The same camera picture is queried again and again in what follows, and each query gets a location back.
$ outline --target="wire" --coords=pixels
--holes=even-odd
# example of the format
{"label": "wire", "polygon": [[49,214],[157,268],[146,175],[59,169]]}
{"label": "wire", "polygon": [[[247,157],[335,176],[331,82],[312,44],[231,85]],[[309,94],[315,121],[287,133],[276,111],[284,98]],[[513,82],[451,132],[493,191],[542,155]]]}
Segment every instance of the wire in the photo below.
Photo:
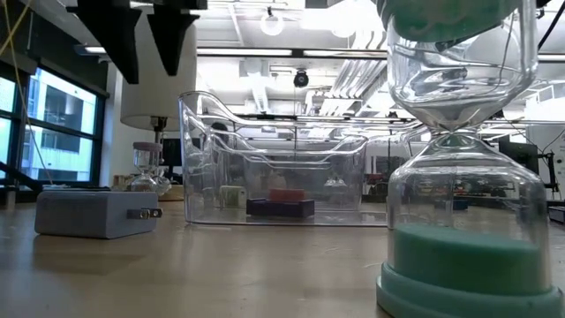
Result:
{"label": "wire", "polygon": [[549,146],[553,145],[554,142],[556,142],[556,141],[559,139],[559,137],[561,137],[561,136],[563,135],[563,133],[565,133],[565,128],[564,128],[561,132],[559,132],[559,134],[557,135],[557,137],[555,137],[553,140],[551,140],[551,142],[548,143],[547,146],[546,146],[545,148],[543,148],[543,150],[541,150],[541,154],[543,155],[543,154],[544,154],[544,151],[546,151],[546,149],[547,149]]}
{"label": "wire", "polygon": [[[32,3],[33,0],[29,0],[29,2],[27,3],[27,5],[29,5],[30,3]],[[23,15],[26,14],[26,11],[22,12],[22,15],[20,16],[20,19],[23,17]],[[8,13],[8,3],[6,0],[4,0],[4,16],[6,17],[6,27],[8,28],[8,32],[9,32],[9,36],[8,39],[6,40],[7,43],[10,44],[10,50],[11,50],[11,60],[14,63],[14,69],[15,69],[15,73],[16,73],[16,82],[18,84],[18,91],[19,91],[19,98],[21,99],[21,103],[22,106],[24,108],[24,122],[27,122],[27,124],[29,125],[29,133],[31,135],[32,140],[34,141],[34,145],[35,145],[35,150],[37,150],[37,155],[39,156],[39,160],[41,161],[41,166],[43,167],[43,169],[45,170],[45,173],[47,174],[47,178],[49,180],[49,183],[53,185],[53,178],[51,178],[51,174],[49,173],[49,170],[47,169],[47,167],[45,166],[45,162],[43,161],[43,157],[41,156],[41,150],[39,149],[39,146],[37,145],[37,140],[35,140],[35,133],[34,133],[34,129],[32,127],[32,123],[29,120],[29,116],[27,115],[27,104],[26,104],[26,98],[24,96],[24,90],[21,86],[21,80],[19,78],[19,69],[18,69],[18,61],[16,59],[16,51],[14,49],[14,43],[12,40],[12,36],[16,33],[16,31],[18,30],[18,26],[14,25],[14,28],[11,29],[10,26],[10,15]]]}
{"label": "wire", "polygon": [[553,21],[551,21],[551,25],[549,25],[549,28],[547,29],[546,33],[544,34],[544,36],[541,38],[541,40],[539,41],[538,44],[538,50],[541,50],[541,47],[544,46],[544,43],[546,43],[547,38],[549,37],[549,35],[552,33],[552,31],[554,30],[555,26],[557,25],[557,22],[559,21],[559,18],[561,17],[561,15],[563,14],[563,11],[565,10],[565,1],[563,1],[563,3],[561,4],[561,7],[559,8],[559,10],[557,11],[557,14],[555,14],[555,18]]}

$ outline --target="hourglass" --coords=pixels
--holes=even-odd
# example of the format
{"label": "hourglass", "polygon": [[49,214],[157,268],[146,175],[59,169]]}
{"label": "hourglass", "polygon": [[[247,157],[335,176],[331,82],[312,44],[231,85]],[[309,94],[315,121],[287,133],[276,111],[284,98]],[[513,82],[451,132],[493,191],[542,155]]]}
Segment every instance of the hourglass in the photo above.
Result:
{"label": "hourglass", "polygon": [[388,184],[379,304],[401,318],[561,317],[544,184],[476,129],[534,79],[535,2],[378,5],[388,26],[390,94],[433,136]]}

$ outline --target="white wall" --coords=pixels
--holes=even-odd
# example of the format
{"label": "white wall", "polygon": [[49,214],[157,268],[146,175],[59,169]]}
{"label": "white wall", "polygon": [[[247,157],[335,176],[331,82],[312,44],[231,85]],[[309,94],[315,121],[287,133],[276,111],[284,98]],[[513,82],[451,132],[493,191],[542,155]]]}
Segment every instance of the white wall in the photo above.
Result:
{"label": "white wall", "polygon": [[114,175],[137,172],[135,166],[133,166],[133,142],[154,140],[153,132],[131,128],[120,122],[123,85],[122,74],[117,71],[113,64],[110,64],[107,85],[110,98],[106,101],[104,113],[101,186],[111,186]]}

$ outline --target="gray device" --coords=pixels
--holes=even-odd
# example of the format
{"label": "gray device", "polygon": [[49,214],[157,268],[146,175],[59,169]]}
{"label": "gray device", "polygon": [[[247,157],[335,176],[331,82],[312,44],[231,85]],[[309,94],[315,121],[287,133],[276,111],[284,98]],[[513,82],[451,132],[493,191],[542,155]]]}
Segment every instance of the gray device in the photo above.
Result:
{"label": "gray device", "polygon": [[40,234],[116,239],[155,229],[157,193],[45,191],[37,197]]}

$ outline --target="desk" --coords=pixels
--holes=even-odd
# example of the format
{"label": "desk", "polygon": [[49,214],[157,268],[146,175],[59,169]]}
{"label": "desk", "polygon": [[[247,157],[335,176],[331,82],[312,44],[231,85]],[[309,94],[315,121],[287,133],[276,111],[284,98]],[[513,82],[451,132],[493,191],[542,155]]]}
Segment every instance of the desk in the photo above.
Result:
{"label": "desk", "polygon": [[[162,207],[155,232],[116,240],[37,236],[34,205],[0,211],[0,317],[388,317],[386,229],[186,227],[182,202]],[[565,231],[551,241],[562,288]]]}

